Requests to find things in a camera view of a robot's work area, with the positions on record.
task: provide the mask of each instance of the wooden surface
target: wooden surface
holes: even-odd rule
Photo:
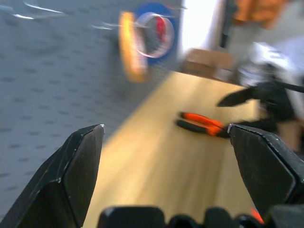
[[[179,111],[225,124],[257,118],[254,102],[216,107],[222,96],[239,88],[172,73],[103,146],[84,227],[96,227],[101,211],[113,205],[155,205],[163,209],[166,219],[186,213],[200,222],[205,209],[214,205],[232,215],[249,212],[252,202],[230,140],[174,124]]]

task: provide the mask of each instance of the cardboard box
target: cardboard box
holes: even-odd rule
[[[233,56],[220,51],[192,49],[182,63],[185,74],[216,79],[219,69],[232,70]]]

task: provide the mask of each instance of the pliers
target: pliers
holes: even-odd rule
[[[220,121],[211,120],[202,115],[180,112],[179,117],[183,120],[177,120],[176,125],[192,132],[217,136],[223,131],[223,124]]]

